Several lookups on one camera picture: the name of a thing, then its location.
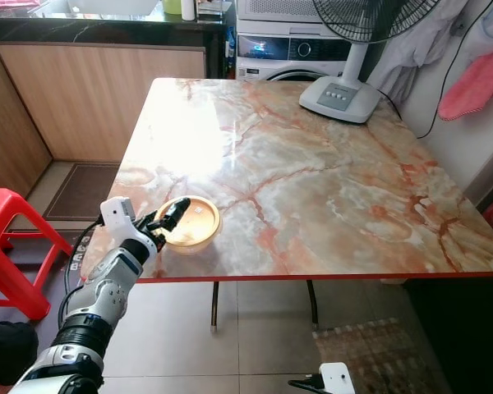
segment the electrical cord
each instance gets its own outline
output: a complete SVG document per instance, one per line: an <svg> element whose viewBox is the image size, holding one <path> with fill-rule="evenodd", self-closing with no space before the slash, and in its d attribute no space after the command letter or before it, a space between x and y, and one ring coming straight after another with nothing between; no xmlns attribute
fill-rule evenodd
<svg viewBox="0 0 493 394"><path fill-rule="evenodd" d="M310 383L302 380L289 380L288 385L296 388L301 388L302 390L307 390L309 392L314 392L315 394L326 393L324 389L313 387Z"/></svg>
<svg viewBox="0 0 493 394"><path fill-rule="evenodd" d="M76 239L75 244L73 245L73 250L71 251L71 254L69 256L69 260L67 262L67 265L66 265L66 268L64 271L64 289L65 289L66 294L65 294L64 298L62 299L60 305L58 306L58 316L57 316L58 328L62 328L62 321L64 319L64 309L66 308L67 303L69 302L71 295L73 293L75 293L75 291L80 290L82 288L82 286L78 286L71 291L69 290L69 287L70 287L69 286L69 275L70 275L70 271L71 271L71 263L73 262L73 257L75 256L76 250L78 249L78 247L81 244L82 239L85 237L85 235L88 232L90 232L93 229L93 227L95 227L99 224L102 224L102 223L103 223L102 215L99 215L97 220L95 220L93 223L91 223L87 228L85 228L82 231L82 233Z"/></svg>
<svg viewBox="0 0 493 394"><path fill-rule="evenodd" d="M73 250L71 251L71 254L69 256L69 261L67 262L66 269L64 271L64 289L66 294L68 294L69 291L69 275L71 271L71 263L73 262L73 257L75 256L76 250L78 249L79 245L82 242L82 239L85 237L85 235L93 229L93 227L97 226L102 222L102 217L99 216L97 220L95 220L93 223L91 223L85 230L82 231L82 233L79 235L79 237L76 239L75 245L73 246Z"/></svg>
<svg viewBox="0 0 493 394"><path fill-rule="evenodd" d="M69 299L71 298L71 296L75 293L75 291L79 291L83 286L78 286L76 288L74 288L73 290L71 290L69 293L66 293L66 295L64 296L62 302L60 303L60 306L58 306L58 316L57 316L57 319L58 319L58 328L62 328L62 322L63 322L63 319L64 319L64 309L66 308L67 306L67 302L69 301Z"/></svg>
<svg viewBox="0 0 493 394"><path fill-rule="evenodd" d="M377 89L380 93L382 93L386 99L389 100L391 106L393 107L394 111L396 112L396 114L398 115L398 117L400 118L400 121L402 121L402 115L400 115L400 111L396 108L396 105L394 105L393 103L393 100L391 100L391 97L389 97L386 93L382 92L381 90Z"/></svg>
<svg viewBox="0 0 493 394"><path fill-rule="evenodd" d="M466 37L468 36L469 30L471 30L471 28L477 23L477 21L481 18L481 16L484 15L484 13L489 9L489 7L491 7L491 4L493 4L493 0L491 0L487 4L487 6L482 10L480 14L478 14L478 16L472 22L472 24L466 29L466 32L464 33L462 39L460 40L460 45L458 46L457 52L454 54L453 60L451 61L451 64L449 65L447 72L445 72L444 81L442 82L442 87L440 88L440 96L438 98L438 102L436 103L435 113L433 114L433 120L431 121L429 130L424 135L417 137L419 140L421 140L422 138L426 138L432 132L433 126L435 125L435 121L436 121L436 114L438 113L438 106L440 104L440 100L442 99L442 96L444 95L445 82L447 81L447 77L449 75L449 72L451 71L451 68L453 68L454 61L457 60L458 54L460 53L460 48L462 47L462 44L464 43Z"/></svg>

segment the floor mat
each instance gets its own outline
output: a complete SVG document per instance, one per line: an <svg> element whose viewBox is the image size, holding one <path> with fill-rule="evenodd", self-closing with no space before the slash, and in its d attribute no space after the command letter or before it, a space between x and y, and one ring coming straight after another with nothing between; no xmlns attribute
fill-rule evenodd
<svg viewBox="0 0 493 394"><path fill-rule="evenodd" d="M82 232L80 230L57 231L72 245L75 244L76 238ZM77 249L75 262L71 265L71 288L74 288L80 280L81 259L85 247L89 242L90 234L83 238L81 246ZM44 261L45 255L51 248L51 241L45 239L11 239L11 243L14 248L7 252L7 255L32 282L39 270L39 265ZM64 267L66 263L67 256L61 252L51 267L42 290L51 304L49 314L40 321L31 322L39 335L39 352L49 347L57 334L57 313L60 301L64 297ZM4 320L13 323L29 322L29 319L20 310L0 307L0 321Z"/></svg>
<svg viewBox="0 0 493 394"><path fill-rule="evenodd" d="M435 379L396 318L314 332L323 363L344 362L358 394L437 394Z"/></svg>
<svg viewBox="0 0 493 394"><path fill-rule="evenodd" d="M116 163L77 163L44 212L46 220L93 222L117 175Z"/></svg>

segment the black countertop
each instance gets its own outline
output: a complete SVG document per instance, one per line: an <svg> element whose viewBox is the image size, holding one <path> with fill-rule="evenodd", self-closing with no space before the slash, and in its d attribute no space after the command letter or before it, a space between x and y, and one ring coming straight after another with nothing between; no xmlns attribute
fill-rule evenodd
<svg viewBox="0 0 493 394"><path fill-rule="evenodd" d="M198 47L205 49L207 78L225 75L224 42L233 24L233 6L220 20L184 21L167 14L158 0L149 15L106 15L70 11L67 0L0 11L0 44L83 43Z"/></svg>
<svg viewBox="0 0 493 394"><path fill-rule="evenodd" d="M164 34L176 32L224 33L220 20L184 21L180 15L167 14L158 0L149 15L105 15L55 12L64 0L43 2L46 7L20 7L0 11L0 41L39 41L73 43L112 43L163 45Z"/></svg>

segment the bottle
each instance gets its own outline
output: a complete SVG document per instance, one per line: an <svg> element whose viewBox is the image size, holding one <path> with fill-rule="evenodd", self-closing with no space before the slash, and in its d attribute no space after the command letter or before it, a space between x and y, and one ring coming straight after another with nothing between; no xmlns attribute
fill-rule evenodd
<svg viewBox="0 0 493 394"><path fill-rule="evenodd" d="M194 0L181 0L181 17L184 21L193 21L196 18Z"/></svg>
<svg viewBox="0 0 493 394"><path fill-rule="evenodd" d="M181 0L163 0L163 10L167 14L181 14Z"/></svg>

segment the cabinet door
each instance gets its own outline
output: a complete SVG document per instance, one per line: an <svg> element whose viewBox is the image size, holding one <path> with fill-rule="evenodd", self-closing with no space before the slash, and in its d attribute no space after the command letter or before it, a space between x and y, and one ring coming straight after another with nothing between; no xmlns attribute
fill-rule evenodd
<svg viewBox="0 0 493 394"><path fill-rule="evenodd" d="M154 48L0 45L56 159L120 161L153 79L205 77L205 54Z"/></svg>
<svg viewBox="0 0 493 394"><path fill-rule="evenodd" d="M51 156L0 62L0 187L27 195Z"/></svg>

